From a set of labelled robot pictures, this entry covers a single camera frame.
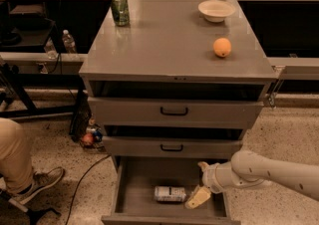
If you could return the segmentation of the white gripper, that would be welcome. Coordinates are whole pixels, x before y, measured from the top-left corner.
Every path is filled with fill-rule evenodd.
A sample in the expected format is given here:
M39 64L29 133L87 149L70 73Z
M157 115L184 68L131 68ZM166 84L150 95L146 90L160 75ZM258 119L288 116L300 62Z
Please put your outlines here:
M187 209L194 209L206 202L213 193L221 193L226 189L243 188L244 180L239 177L231 167L229 162L208 164L200 161L197 164L202 171L202 183L204 186L197 185L185 202Z

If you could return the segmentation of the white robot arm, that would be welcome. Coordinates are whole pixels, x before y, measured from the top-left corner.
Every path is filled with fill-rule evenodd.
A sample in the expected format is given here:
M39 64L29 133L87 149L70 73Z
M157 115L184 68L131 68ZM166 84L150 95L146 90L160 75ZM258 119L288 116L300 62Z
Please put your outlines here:
M197 185L185 202L187 209L205 203L212 193L229 188L259 189L272 182L319 200L319 167L266 158L250 150L240 150L224 163L201 161L202 185Z

